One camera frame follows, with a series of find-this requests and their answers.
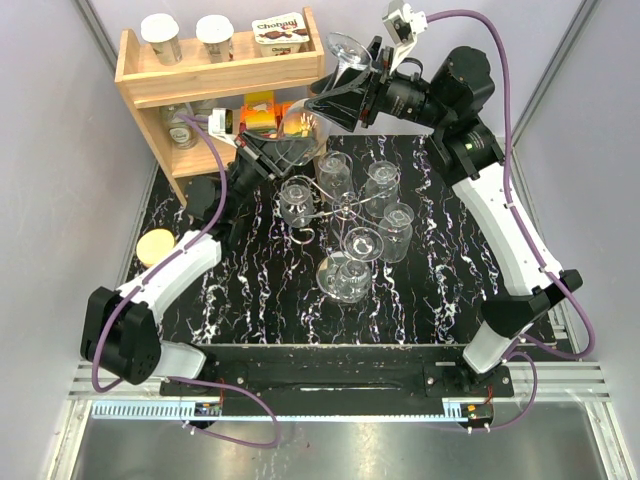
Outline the clear stemmed wine glass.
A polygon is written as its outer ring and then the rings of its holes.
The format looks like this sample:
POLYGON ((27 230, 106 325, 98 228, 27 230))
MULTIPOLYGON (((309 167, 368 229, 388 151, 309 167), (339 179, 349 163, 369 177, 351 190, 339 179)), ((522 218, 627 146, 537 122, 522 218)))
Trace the clear stemmed wine glass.
MULTIPOLYGON (((337 59, 337 66, 344 67, 367 67, 371 64, 371 55, 366 48, 352 37, 332 32, 327 36, 327 46, 329 52, 337 59)), ((345 87, 334 90, 322 96, 336 96, 350 94, 345 87)), ((298 166, 303 166, 313 159, 324 146, 332 122, 324 119, 320 115, 312 113, 306 109, 306 100, 295 102, 283 115, 278 127, 278 136, 283 137, 288 143, 288 151, 297 152, 300 155, 298 166)))
POLYGON ((367 296, 372 284, 371 263, 383 252, 383 240, 369 227, 348 231, 342 242, 345 260, 335 276, 335 291, 344 303, 357 303, 367 296))

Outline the ribbed goblet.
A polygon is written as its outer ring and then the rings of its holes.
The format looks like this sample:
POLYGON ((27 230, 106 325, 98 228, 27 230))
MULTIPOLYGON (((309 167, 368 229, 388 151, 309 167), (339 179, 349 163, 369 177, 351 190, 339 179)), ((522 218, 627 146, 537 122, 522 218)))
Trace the ribbed goblet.
POLYGON ((325 198, 335 203, 345 193, 353 192, 352 159, 339 151, 328 151, 318 161, 318 185, 325 198))
POLYGON ((383 239, 381 259, 397 263, 405 258, 413 235, 413 209, 401 202, 388 205, 378 224, 378 233, 383 239))
POLYGON ((280 213, 287 225, 292 228, 303 228, 308 225, 315 207, 311 187, 304 178, 290 178, 280 190, 280 213))
POLYGON ((382 218, 385 209, 398 202, 400 172, 389 161, 374 162, 368 167, 364 206, 369 215, 382 218))

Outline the chrome wine glass rack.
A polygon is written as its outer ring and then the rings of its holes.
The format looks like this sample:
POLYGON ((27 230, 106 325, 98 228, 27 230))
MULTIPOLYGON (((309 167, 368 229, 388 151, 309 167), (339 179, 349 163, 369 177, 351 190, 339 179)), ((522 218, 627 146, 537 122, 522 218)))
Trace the chrome wine glass rack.
POLYGON ((352 178, 349 155, 329 151, 317 162, 314 180, 297 175, 279 192, 281 215, 293 230, 307 232, 311 222, 326 216, 338 248, 328 254, 316 271, 320 290, 330 299, 355 304, 369 292, 372 264, 397 263, 408 252, 413 235, 414 211, 399 200, 400 169, 388 162, 369 165, 363 190, 352 178))

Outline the round yellow wooden coaster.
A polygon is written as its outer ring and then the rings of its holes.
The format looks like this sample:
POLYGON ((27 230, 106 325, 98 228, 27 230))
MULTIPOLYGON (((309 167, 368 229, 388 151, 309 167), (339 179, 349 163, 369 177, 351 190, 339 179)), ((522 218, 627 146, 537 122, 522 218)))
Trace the round yellow wooden coaster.
POLYGON ((159 263, 175 247, 174 234, 164 228, 152 229, 140 237, 136 244, 136 257, 150 268, 159 263))

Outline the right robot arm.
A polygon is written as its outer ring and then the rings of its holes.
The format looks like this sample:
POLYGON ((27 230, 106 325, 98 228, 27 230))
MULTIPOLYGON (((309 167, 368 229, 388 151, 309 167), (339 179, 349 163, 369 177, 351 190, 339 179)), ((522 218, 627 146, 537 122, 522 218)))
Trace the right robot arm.
POLYGON ((583 284, 551 255, 531 221, 515 211, 521 203, 495 135, 479 113, 495 91, 484 52, 460 46, 445 58, 431 81, 392 67, 394 51, 375 37, 369 46, 331 33, 333 74, 312 86, 313 112, 347 131, 371 124, 380 113, 431 129, 427 159, 463 202, 489 243, 506 292, 480 307, 481 326, 463 351, 457 388, 476 396, 491 382, 490 371, 514 340, 583 284))

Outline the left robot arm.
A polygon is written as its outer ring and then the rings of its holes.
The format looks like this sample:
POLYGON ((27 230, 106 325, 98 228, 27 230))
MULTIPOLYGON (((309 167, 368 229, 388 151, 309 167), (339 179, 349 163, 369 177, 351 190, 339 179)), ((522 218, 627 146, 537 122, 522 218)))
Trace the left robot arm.
POLYGON ((81 356, 91 364, 93 388, 105 393, 99 372, 117 383, 182 377, 195 395, 216 386, 217 372, 199 348, 161 339, 167 309, 206 271, 217 266, 238 229, 243 204, 266 180, 284 177, 314 155, 315 142, 300 134, 270 139, 245 131, 234 140, 235 158, 216 175, 194 177, 185 189, 192 224, 168 254, 133 280, 88 299, 81 356))

